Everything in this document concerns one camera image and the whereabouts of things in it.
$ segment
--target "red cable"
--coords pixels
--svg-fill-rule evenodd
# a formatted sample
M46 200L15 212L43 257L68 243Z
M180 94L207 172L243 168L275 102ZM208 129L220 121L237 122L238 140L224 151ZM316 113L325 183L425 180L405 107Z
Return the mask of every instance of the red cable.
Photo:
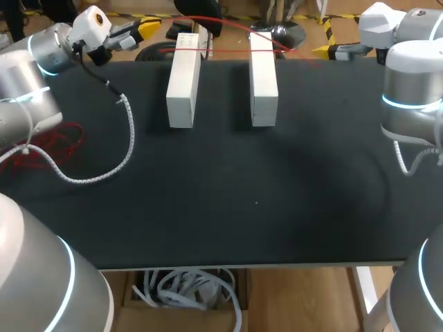
M281 53L281 50L211 50L208 48L160 48L159 51L165 52L173 52L176 50L201 50L208 52L218 52L218 53L250 53L250 52L273 52L273 53ZM297 50L288 50L288 52L297 52Z
M281 43L279 43L278 41L272 40L271 38L265 37L263 35L261 35L259 32L254 31L250 28L247 28L246 26L243 26L239 23L235 23L233 21L230 21L228 19L218 19L216 17L207 17L207 16L198 16L198 15L190 15L190 16L180 16L180 17L168 17L168 18L162 18L163 20L167 20L167 19L173 19L173 20L203 20L203 21L212 21L212 22L219 22L219 23L224 23L224 24L228 24L229 26L234 26L236 28L239 28L241 30L244 30L248 33L255 33L256 35L260 36L261 38L265 38L266 40L269 40L272 44L276 45L277 47L281 48L284 52L297 52L298 56L301 59L307 60L309 61L309 63L313 66L319 66L318 63L312 61L311 59L308 59L306 57L304 57L303 55L300 54L300 52L298 50L291 50L290 48L287 48L286 46L283 46ZM160 51L163 52L170 52L171 50L175 50L173 48L163 48ZM199 49L199 48L180 48L179 50L203 50L203 51L208 51L208 52L223 52L223 53L243 53L243 52L281 52L281 50L210 50L210 49Z
M67 135L60 133L60 130L66 128L74 128L78 130L78 132L80 133L80 137L77 139L76 142L72 142L72 140ZM51 156L51 158L54 159L54 161L58 165L61 165L72 156L73 152L83 143L83 141L84 132L82 126L74 122L65 122L57 128L47 133L43 133L36 138L33 138L30 143L41 147ZM57 148L55 146L57 143L67 145L67 147ZM15 155L5 160L0 167L0 173L3 172L8 165L12 165L13 169L16 169L18 167L28 167L35 169L49 167L48 163L37 152L32 150L27 155Z

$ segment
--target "black mat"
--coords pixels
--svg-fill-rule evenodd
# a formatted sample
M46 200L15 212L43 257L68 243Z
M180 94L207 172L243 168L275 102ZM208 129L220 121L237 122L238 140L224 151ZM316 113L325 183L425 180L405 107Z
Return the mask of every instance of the black mat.
M0 175L0 191L98 268L396 261L443 215L443 171L413 178L380 131L383 68L280 61L277 126L252 129L248 64L202 66L195 127L169 129L170 67L114 63L100 72L127 92L136 151L113 179L77 187L50 170ZM127 120L80 69L51 82L65 120L87 134L63 166L101 174L127 148ZM408 162L416 148L404 149Z

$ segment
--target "floor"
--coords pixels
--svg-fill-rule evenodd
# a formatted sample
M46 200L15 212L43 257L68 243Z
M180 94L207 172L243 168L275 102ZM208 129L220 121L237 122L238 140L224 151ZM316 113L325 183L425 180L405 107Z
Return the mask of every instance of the floor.
M329 0L327 13L358 14L374 2ZM397 9L410 9L415 6L441 8L434 0L387 0L386 3ZM316 14L314 0L307 0L307 4L297 14ZM122 24L127 20L115 17L112 21ZM160 31L143 43L142 47L166 40L164 35L170 23L171 20L164 20ZM249 26L252 21L241 23ZM301 19L298 23L306 30L307 40L298 52L291 53L288 57L315 58L311 50L327 45L324 27L311 19ZM50 24L45 17L32 16L26 26L26 33L42 30ZM357 24L353 19L333 19L332 31L338 44L359 40ZM212 60L247 59L248 53L217 52L217 49L227 48L247 49L246 33L231 26L224 26L221 37L215 41ZM138 50L114 53L114 61L133 60L137 53ZM377 295L381 296L392 279L392 269L377 267L372 268L371 272ZM106 273L106 277L114 290L117 309L114 332L168 332L178 329L180 332L225 332L232 329L234 317L230 311L202 313L122 306L127 273ZM360 329L361 316L349 270L346 268L253 269L251 281L249 308L243 312L243 332L357 332Z

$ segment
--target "white block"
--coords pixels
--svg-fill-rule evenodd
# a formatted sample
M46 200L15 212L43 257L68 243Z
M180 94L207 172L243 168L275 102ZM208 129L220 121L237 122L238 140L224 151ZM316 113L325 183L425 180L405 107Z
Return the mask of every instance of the white block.
M198 48L197 33L179 33L176 48ZM169 78L166 104L172 128L192 128L200 76L200 52L176 50Z
M271 33L260 33L271 38ZM278 107L277 75L272 42L251 33L251 50L270 50L270 52L251 52L249 57L249 84L251 87L251 116L254 127L275 126Z

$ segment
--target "glowing blue ring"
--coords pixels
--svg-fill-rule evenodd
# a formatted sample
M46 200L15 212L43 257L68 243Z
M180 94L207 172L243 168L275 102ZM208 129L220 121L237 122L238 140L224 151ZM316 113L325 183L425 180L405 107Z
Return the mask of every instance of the glowing blue ring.
M436 111L440 104L442 103L442 99L437 100L436 102L432 102L430 104L425 105L408 105L408 104L399 104L398 102L391 102L385 95L381 96L383 101L393 107L397 107L399 109L426 109L427 111Z
M440 317L441 320L443 320L443 313L440 310L440 308L438 307L438 305L435 303L434 299L432 298L431 293L429 292L428 286L426 285L426 282L424 281L424 275L423 275L423 249L424 246L426 245L426 243L428 242L428 240L426 240L423 243L422 249L420 249L420 254L418 255L418 275L420 278L420 283L422 284L422 288L424 291L424 294L426 296L426 298L429 301L429 304L432 306L432 309L434 309L435 313L437 314L438 317Z
M30 36L30 37L28 38L28 52L31 54L32 57L34 57L34 55L33 55L33 50L32 50L32 48L31 48L31 46L30 46L30 41L31 41L31 39L32 39L33 37L34 37L34 35L32 35L32 36ZM37 66L39 67L40 71L41 71L43 74L47 75L47 76L57 76L57 75L58 75L58 74L49 73L48 71L45 71L45 70L42 68L42 66L40 66L38 63L37 63Z
M71 274L69 276L69 283L68 283L68 289L66 290L66 295L64 296L63 302L60 305L58 312L55 314L55 317L53 318L52 322L48 325L46 330L44 332L51 332L57 323L60 321L60 318L62 317L64 311L66 310L66 307L68 306L69 299L71 298L72 291L74 289L74 279L75 279L75 263L74 263L74 255L72 253L72 250L69 248L68 244L61 238L59 239L62 241L64 246L66 247L66 250L68 251L69 255L69 263L71 264Z

